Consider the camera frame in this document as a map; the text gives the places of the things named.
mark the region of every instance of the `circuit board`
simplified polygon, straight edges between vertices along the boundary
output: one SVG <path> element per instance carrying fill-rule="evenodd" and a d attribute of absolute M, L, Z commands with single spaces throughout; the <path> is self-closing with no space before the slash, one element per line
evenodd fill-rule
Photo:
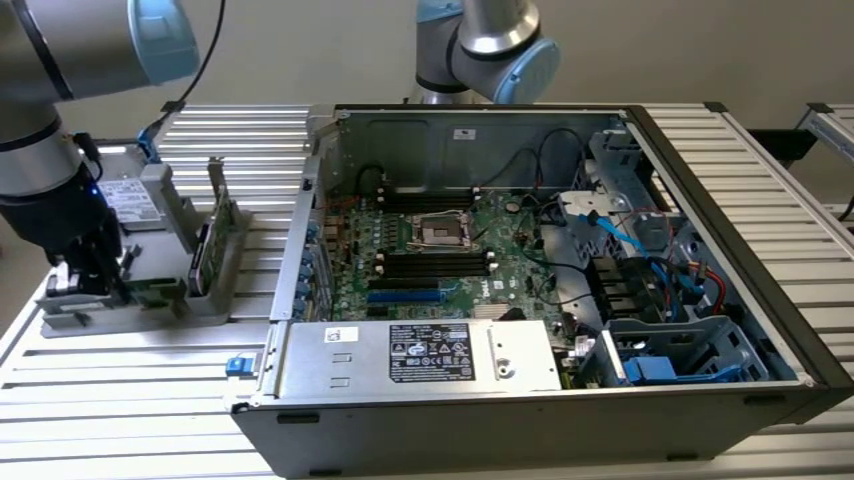
<path fill-rule="evenodd" d="M 204 239 L 192 260 L 189 289 L 193 295 L 206 295 L 222 267 L 228 232 L 234 223 L 233 204 L 228 190 L 222 188 L 216 199 L 213 213 L 202 226 Z"/>
<path fill-rule="evenodd" d="M 469 245 L 467 252 L 495 254 L 497 267 L 487 277 L 443 278 L 440 280 L 441 301 L 431 304 L 385 304 L 392 319 L 477 318 L 484 306 L 495 305 L 500 310 L 520 308 L 525 318 L 541 319 L 547 324 L 560 321 L 560 308 L 539 301 L 529 285 L 547 281 L 549 272 L 521 256 L 513 242 L 513 234 L 532 234 L 531 222 L 520 222 L 524 213 L 515 207 L 521 198 L 509 193 L 489 192 L 465 212 L 447 212 L 467 216 Z M 379 278 L 373 271 L 376 254 L 431 253 L 413 244 L 413 223 L 419 215 L 383 213 L 368 202 L 332 210 L 327 217 L 327 233 L 333 234 L 329 250 L 335 274 L 333 320 L 364 320 L 368 315 L 368 281 Z"/>

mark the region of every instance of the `black cable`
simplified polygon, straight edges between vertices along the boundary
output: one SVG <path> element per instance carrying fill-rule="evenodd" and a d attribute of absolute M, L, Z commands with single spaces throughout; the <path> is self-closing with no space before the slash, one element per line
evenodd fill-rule
<path fill-rule="evenodd" d="M 104 176 L 104 166 L 101 165 L 100 160 L 94 161 L 94 165 L 97 165 L 97 175 L 94 176 L 94 183 L 97 183 L 101 181 L 101 178 Z"/>
<path fill-rule="evenodd" d="M 225 0 L 220 0 L 218 17 L 216 19 L 216 29 L 213 30 L 213 38 L 210 39 L 210 46 L 208 47 L 208 53 L 204 55 L 201 66 L 198 67 L 198 71 L 196 72 L 196 76 L 193 77 L 192 82 L 189 82 L 189 86 L 186 87 L 186 90 L 184 90 L 184 94 L 178 97 L 177 101 L 174 102 L 176 105 L 181 105 L 181 106 L 184 105 L 184 102 L 186 102 L 186 99 L 189 98 L 189 94 L 196 89 L 196 85 L 198 85 L 198 81 L 201 80 L 204 71 L 208 68 L 208 63 L 210 62 L 210 57 L 213 56 L 213 51 L 216 50 L 216 45 L 218 44 L 218 36 L 220 36 L 220 33 L 222 32 L 224 18 L 225 18 Z M 160 118 L 154 120 L 150 123 L 150 125 L 145 127 L 145 129 L 142 130 L 142 135 L 140 136 L 145 136 L 145 138 L 149 138 L 149 139 L 152 136 L 156 136 L 160 128 L 162 127 L 164 122 L 166 121 L 166 119 L 173 113 L 174 112 L 172 110 L 166 110 L 160 116 Z"/>
<path fill-rule="evenodd" d="M 536 207 L 536 210 L 539 210 L 539 212 L 541 212 L 545 208 L 551 207 L 552 205 L 555 205 L 557 203 L 557 201 L 552 201 L 548 202 L 545 204 L 543 204 L 541 206 Z M 524 224 L 524 221 L 527 220 L 528 215 L 525 214 L 521 217 L 521 220 L 519 220 L 519 225 L 516 225 L 516 230 L 512 234 L 512 240 L 515 241 L 516 238 L 516 234 L 519 233 L 519 231 L 521 230 L 521 225 Z M 540 260 L 539 258 L 533 257 L 528 252 L 524 251 L 524 245 L 519 245 L 519 251 L 521 252 L 521 256 L 524 258 L 527 258 L 531 262 L 536 263 L 537 265 L 543 266 L 543 267 L 565 267 L 565 268 L 571 268 L 572 270 L 575 270 L 579 273 L 585 273 L 584 269 L 571 265 L 568 263 L 557 263 L 557 262 L 549 262 L 547 260 Z"/>
<path fill-rule="evenodd" d="M 539 142 L 539 147 L 536 149 L 536 186 L 535 189 L 539 188 L 540 183 L 543 182 L 543 150 L 545 149 L 545 143 L 552 135 L 557 133 L 568 133 L 575 137 L 575 141 L 577 142 L 577 162 L 580 163 L 584 160 L 584 142 L 581 141 L 581 137 L 575 130 L 568 127 L 559 127 L 551 130 L 543 140 Z"/>
<path fill-rule="evenodd" d="M 579 295 L 575 298 L 571 298 L 563 302 L 549 302 L 548 300 L 545 300 L 543 298 L 543 287 L 545 286 L 545 284 L 549 282 L 549 280 L 545 280 L 543 283 L 539 284 L 539 287 L 536 287 L 536 299 L 543 302 L 545 305 L 551 305 L 552 307 L 559 307 L 560 305 L 565 305 L 567 303 L 572 303 L 572 302 L 577 302 L 581 298 L 587 298 L 587 297 L 592 297 L 592 293 L 584 293 L 583 295 Z"/>
<path fill-rule="evenodd" d="M 839 215 L 839 221 L 844 222 L 848 218 L 848 215 L 851 215 L 851 211 L 854 211 L 854 197 L 851 197 L 851 201 L 848 201 L 848 206 L 844 209 L 844 212 L 842 212 L 842 215 Z"/>
<path fill-rule="evenodd" d="M 385 169 L 380 165 L 368 164 L 363 165 L 356 173 L 356 183 L 353 185 L 353 195 L 361 195 L 361 177 L 369 170 L 376 170 L 380 176 L 385 175 Z"/>
<path fill-rule="evenodd" d="M 669 271 L 671 275 L 687 275 L 690 272 L 690 269 L 686 265 L 676 265 L 665 258 L 649 256 L 648 260 L 660 264 L 661 267 L 664 267 L 664 270 Z"/>
<path fill-rule="evenodd" d="M 509 160 L 507 160 L 507 163 L 504 164 L 504 166 L 500 168 L 500 170 L 497 172 L 495 172 L 495 175 L 492 175 L 489 177 L 489 179 L 485 182 L 480 182 L 480 186 L 485 187 L 488 185 L 492 184 L 492 182 L 495 182 L 495 180 L 497 180 L 500 178 L 500 176 L 507 173 L 507 169 L 511 167 L 511 165 L 513 164 L 513 162 L 516 161 L 516 159 L 521 156 L 523 153 L 528 152 L 531 155 L 533 155 L 533 158 L 536 158 L 536 151 L 531 148 L 531 147 L 523 147 L 519 150 L 516 150 L 516 153 L 512 154 L 512 157 L 509 157 Z"/>

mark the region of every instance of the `metal table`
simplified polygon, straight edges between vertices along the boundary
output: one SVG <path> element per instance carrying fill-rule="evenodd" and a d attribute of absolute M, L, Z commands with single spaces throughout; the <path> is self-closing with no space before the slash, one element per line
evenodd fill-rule
<path fill-rule="evenodd" d="M 724 112 L 647 105 L 673 146 L 848 371 L 854 371 L 854 238 Z M 304 159 L 293 106 L 192 106 L 160 144 L 178 191 L 212 203 L 205 162 L 256 212 L 240 295 L 220 327 L 45 340 L 30 301 L 0 341 L 0 478 L 272 479 L 225 414 L 225 360 L 259 350 Z M 567 432 L 567 445 L 583 441 Z M 711 462 L 465 473 L 456 478 L 800 480 L 854 475 L 854 400 L 776 426 Z"/>
<path fill-rule="evenodd" d="M 795 128 L 812 132 L 854 165 L 854 105 L 810 103 L 807 107 Z"/>

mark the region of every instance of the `robotic arm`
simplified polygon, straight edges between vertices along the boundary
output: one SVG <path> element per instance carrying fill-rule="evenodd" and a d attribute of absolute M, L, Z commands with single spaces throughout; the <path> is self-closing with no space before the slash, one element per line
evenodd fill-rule
<path fill-rule="evenodd" d="M 53 104 L 197 64 L 177 0 L 0 0 L 0 213 L 52 265 L 66 262 L 81 293 L 126 297 L 120 230 Z"/>
<path fill-rule="evenodd" d="M 420 0 L 416 55 L 412 103 L 532 103 L 560 63 L 529 0 Z"/>
<path fill-rule="evenodd" d="M 419 0 L 417 103 L 529 103 L 559 63 L 528 0 Z M 178 0 L 0 0 L 0 214 L 65 262 L 74 291 L 128 301 L 114 213 L 54 103 L 190 75 L 196 42 Z"/>

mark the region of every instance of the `warning label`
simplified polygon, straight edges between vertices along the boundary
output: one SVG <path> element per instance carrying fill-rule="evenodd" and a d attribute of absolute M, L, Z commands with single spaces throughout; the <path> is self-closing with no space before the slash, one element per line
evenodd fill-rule
<path fill-rule="evenodd" d="M 158 220 L 160 213 L 150 201 L 142 182 L 114 180 L 97 184 L 106 203 L 116 211 L 121 223 Z"/>
<path fill-rule="evenodd" d="M 475 379 L 468 325 L 391 325 L 388 376 L 395 383 Z"/>

